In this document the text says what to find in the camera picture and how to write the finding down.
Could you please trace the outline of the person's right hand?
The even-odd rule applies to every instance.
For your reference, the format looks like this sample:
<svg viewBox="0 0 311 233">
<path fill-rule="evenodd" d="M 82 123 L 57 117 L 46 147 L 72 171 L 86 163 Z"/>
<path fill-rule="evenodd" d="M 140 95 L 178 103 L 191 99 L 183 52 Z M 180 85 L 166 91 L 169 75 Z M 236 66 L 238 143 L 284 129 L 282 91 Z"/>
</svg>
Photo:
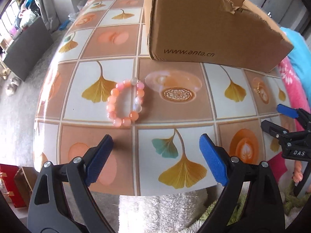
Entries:
<svg viewBox="0 0 311 233">
<path fill-rule="evenodd" d="M 295 161 L 294 163 L 294 172 L 293 172 L 293 181 L 295 183 L 295 186 L 298 186 L 298 184 L 303 180 L 303 165 L 300 161 Z"/>
</svg>

